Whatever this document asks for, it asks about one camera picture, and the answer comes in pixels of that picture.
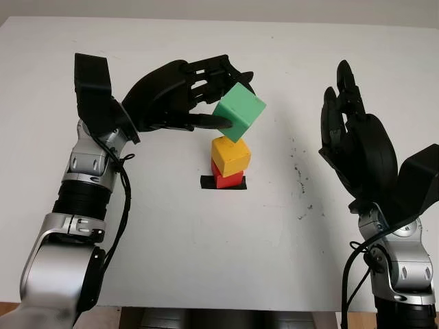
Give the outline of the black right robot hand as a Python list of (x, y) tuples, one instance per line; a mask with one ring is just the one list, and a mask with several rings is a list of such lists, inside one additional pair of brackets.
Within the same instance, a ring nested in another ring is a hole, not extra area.
[(382, 124), (367, 113), (349, 63), (337, 66), (337, 89), (324, 92), (319, 154), (355, 199), (376, 200), (396, 186), (398, 167)]

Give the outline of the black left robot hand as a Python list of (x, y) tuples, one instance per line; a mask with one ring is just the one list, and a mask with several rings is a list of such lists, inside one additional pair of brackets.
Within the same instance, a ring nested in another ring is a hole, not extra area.
[(192, 63), (175, 60), (141, 78), (122, 106), (138, 132), (230, 128), (230, 119), (190, 111), (199, 103), (219, 101), (236, 83), (253, 92), (253, 76), (238, 71), (226, 54)]

